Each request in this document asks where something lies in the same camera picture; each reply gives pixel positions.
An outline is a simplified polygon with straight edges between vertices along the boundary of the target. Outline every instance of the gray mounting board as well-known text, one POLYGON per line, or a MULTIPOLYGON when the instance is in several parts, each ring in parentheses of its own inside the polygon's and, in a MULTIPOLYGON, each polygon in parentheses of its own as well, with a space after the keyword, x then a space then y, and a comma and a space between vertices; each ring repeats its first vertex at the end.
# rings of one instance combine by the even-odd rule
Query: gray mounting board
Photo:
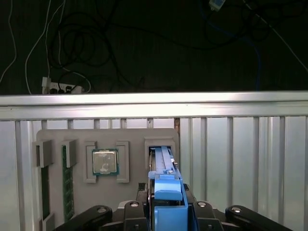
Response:
POLYGON ((37 140, 52 141, 46 153, 52 155, 48 166, 49 195, 55 227, 64 223, 63 145, 69 145, 67 159, 74 160, 71 167, 76 215, 95 205, 106 205, 115 211, 120 202, 135 200, 138 183, 148 181, 149 146, 170 146, 180 163, 179 135, 172 128, 43 129, 37 133, 37 140), (118 149, 119 174, 93 175, 92 149, 108 148, 118 149))

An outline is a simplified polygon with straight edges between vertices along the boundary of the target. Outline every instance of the black mechanical part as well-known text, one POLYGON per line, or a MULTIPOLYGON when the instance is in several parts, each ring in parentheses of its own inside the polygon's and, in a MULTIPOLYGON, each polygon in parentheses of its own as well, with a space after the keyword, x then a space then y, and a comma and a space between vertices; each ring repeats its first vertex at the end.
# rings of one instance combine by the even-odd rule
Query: black mechanical part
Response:
POLYGON ((277 222, 262 216, 244 206, 226 208, 226 218, 231 223, 252 231, 292 231, 277 222))
MULTIPOLYGON (((240 205, 226 209, 226 213, 213 209, 211 204, 197 201, 189 185, 184 185, 188 200, 188 230, 198 231, 291 231, 290 229, 240 205)), ((160 204, 150 196, 153 205, 160 204)), ((149 202, 147 185, 139 184, 137 200, 118 208, 113 214, 99 205, 72 218, 56 231, 149 231, 149 202)))
POLYGON ((124 210, 124 231, 150 230, 144 215, 142 202, 132 201, 126 203, 124 210))
POLYGON ((203 201, 197 201, 193 204, 195 217, 199 230, 224 231, 220 220, 215 218, 212 206, 203 201))
POLYGON ((96 231, 101 225, 111 221, 112 209, 97 205, 70 219, 55 231, 96 231))
POLYGON ((99 231, 149 231, 148 219, 145 217, 141 201, 126 203, 124 209, 117 209, 119 218, 112 219, 112 222, 103 225, 99 231))

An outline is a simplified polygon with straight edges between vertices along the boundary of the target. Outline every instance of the dark background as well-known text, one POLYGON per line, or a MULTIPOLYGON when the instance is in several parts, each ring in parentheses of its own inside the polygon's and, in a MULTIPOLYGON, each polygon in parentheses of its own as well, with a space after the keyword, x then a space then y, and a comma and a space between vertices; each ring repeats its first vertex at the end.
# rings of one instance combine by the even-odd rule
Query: dark background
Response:
MULTIPOLYGON (((98 2, 102 14, 107 17, 114 0, 98 2)), ((49 19, 61 3, 61 0, 51 1, 49 19)), ((13 4, 12 27, 17 46, 17 60, 0 83, 0 94, 28 94, 25 60, 44 29, 48 1, 13 0, 13 4)), ((242 1, 226 0, 225 4, 242 4, 242 1)), ((14 56, 7 23, 10 7, 9 0, 1 0, 1 74, 14 56)), ((51 23, 48 44, 56 33, 60 12, 51 23)), ((67 0, 64 14, 72 12, 85 12, 98 18, 94 0, 67 0)), ((74 20, 76 23, 86 21, 83 17, 75 17, 74 20)), ((211 21, 235 33, 242 24, 240 9, 222 9, 211 17, 211 21)), ((112 22, 154 31, 188 46, 212 47, 204 37, 205 22, 201 18, 197 0, 123 0, 119 3, 112 22)), ((308 65, 308 14, 285 20, 276 29, 302 62, 308 65)), ((110 25, 106 35, 112 44, 118 67, 130 83, 124 80, 121 80, 121 84, 118 83, 119 79, 111 62, 101 67, 89 67, 84 64, 67 67, 89 76, 96 92, 256 90, 257 56, 253 47, 241 40, 211 51, 197 51, 175 45, 147 32, 113 25, 110 25)), ((229 39, 213 29, 208 30, 208 35, 217 41, 229 39)), ((47 76, 44 38, 34 49, 28 62, 28 81, 34 94, 41 93, 41 79, 47 76)), ((254 44, 259 49, 262 61, 260 90, 308 88, 307 71, 276 34, 271 32, 265 41, 254 44)), ((97 43, 95 50, 94 61, 106 57, 107 51, 103 42, 97 43)), ((63 73, 65 71, 51 68, 52 81, 57 82, 63 73)), ((76 75, 67 75, 61 82, 79 83, 87 89, 87 83, 80 82, 81 80, 76 75)))

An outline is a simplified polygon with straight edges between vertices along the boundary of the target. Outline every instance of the metal bolt head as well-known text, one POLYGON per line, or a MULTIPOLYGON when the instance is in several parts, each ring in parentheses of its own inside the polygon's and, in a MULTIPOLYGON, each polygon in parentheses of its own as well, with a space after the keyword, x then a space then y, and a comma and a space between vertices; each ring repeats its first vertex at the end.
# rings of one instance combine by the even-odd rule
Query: metal bolt head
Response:
POLYGON ((132 203, 130 203, 130 206, 132 206, 132 207, 137 207, 138 205, 139 205, 138 202, 132 202, 132 203))
POLYGON ((231 210, 236 212, 236 213, 240 213, 241 212, 241 209, 237 208, 237 207, 233 207, 231 210))
POLYGON ((198 205, 199 205, 200 207, 205 207, 205 206, 206 206, 206 203, 204 203, 204 202, 199 202, 198 205))
POLYGON ((100 208, 97 209, 97 212, 104 213, 104 212, 106 212, 106 209, 103 208, 103 207, 100 207, 100 208))

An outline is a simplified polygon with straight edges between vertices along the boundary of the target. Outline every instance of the blue plastic part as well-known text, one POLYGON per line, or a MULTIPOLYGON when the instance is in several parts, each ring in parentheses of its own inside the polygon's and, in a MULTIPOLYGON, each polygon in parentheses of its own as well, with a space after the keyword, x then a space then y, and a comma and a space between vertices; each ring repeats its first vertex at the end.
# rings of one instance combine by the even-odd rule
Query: blue plastic part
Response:
POLYGON ((148 176, 154 180, 155 200, 181 201, 181 205, 177 206, 154 207, 154 230, 187 231, 188 202, 182 176, 176 166, 173 166, 174 157, 168 147, 152 149, 155 149, 156 171, 150 171, 148 176))
POLYGON ((188 230, 188 202, 184 184, 180 172, 175 169, 179 176, 182 204, 179 206, 155 206, 154 208, 154 230, 155 231, 187 231, 188 230))
POLYGON ((169 148, 155 147, 156 171, 149 172, 149 178, 154 181, 154 198, 156 200, 181 201, 183 196, 179 179, 179 172, 175 171, 169 148))

